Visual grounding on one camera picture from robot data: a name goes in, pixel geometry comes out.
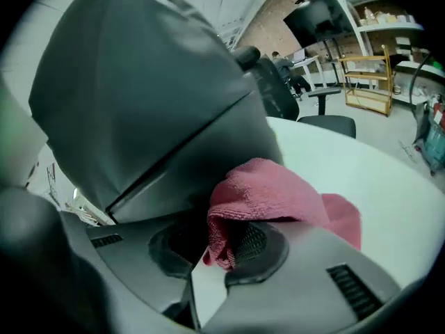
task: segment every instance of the red microfiber cloth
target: red microfiber cloth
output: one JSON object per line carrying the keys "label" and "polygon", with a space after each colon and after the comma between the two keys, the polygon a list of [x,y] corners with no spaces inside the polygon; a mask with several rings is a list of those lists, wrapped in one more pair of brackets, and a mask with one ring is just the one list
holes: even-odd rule
{"label": "red microfiber cloth", "polygon": [[228,219],[277,218],[294,218],[325,228],[360,249],[360,213],[353,204],[337,194],[318,194],[301,177],[275,162],[251,159],[228,172],[226,180],[213,190],[207,214],[209,247],[204,254],[205,264],[216,261],[224,269],[235,267],[228,242]]}

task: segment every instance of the white table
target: white table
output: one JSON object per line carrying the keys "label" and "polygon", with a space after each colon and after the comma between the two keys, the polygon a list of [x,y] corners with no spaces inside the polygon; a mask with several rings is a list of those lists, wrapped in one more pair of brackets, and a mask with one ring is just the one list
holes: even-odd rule
{"label": "white table", "polygon": [[[319,193],[338,193],[362,215],[362,252],[401,286],[426,275],[445,238],[445,196],[389,155],[319,127],[268,118],[284,165]],[[224,270],[199,263],[192,273],[205,323],[223,303]]]}
{"label": "white table", "polygon": [[311,73],[309,73],[309,68],[307,67],[309,64],[311,64],[313,62],[315,62],[315,64],[317,64],[318,73],[320,74],[321,81],[323,83],[323,87],[326,88],[327,86],[326,86],[326,82],[325,82],[325,75],[323,74],[323,69],[321,69],[321,64],[320,64],[320,61],[318,60],[318,56],[306,58],[305,60],[303,60],[301,62],[295,63],[293,65],[293,67],[291,68],[291,70],[302,67],[305,70],[307,83],[309,83],[309,85],[311,86],[311,90],[315,90],[315,85],[314,85],[314,82],[312,81]]}

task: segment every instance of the white ceiling beam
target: white ceiling beam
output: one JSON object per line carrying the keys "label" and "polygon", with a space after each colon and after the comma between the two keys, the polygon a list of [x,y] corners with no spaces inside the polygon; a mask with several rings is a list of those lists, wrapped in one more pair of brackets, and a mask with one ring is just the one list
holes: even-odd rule
{"label": "white ceiling beam", "polygon": [[238,22],[233,22],[232,24],[227,24],[219,29],[217,29],[218,33],[220,35],[222,34],[226,34],[227,32],[233,31],[235,29],[238,29],[240,27],[243,27],[243,22],[242,21],[238,21]]}
{"label": "white ceiling beam", "polygon": [[218,21],[221,1],[222,0],[204,0],[204,16],[213,26],[216,26],[216,22]]}

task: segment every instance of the television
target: television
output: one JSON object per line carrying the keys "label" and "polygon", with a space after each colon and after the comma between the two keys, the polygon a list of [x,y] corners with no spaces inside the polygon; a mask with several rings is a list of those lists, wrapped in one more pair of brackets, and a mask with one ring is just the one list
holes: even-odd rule
{"label": "television", "polygon": [[337,0],[306,0],[284,22],[303,48],[353,32]]}

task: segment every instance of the chair leg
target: chair leg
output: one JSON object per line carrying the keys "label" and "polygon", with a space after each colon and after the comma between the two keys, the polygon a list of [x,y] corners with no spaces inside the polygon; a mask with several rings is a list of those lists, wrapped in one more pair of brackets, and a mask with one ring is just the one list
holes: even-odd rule
{"label": "chair leg", "polygon": [[318,96],[318,114],[325,115],[326,111],[326,95]]}

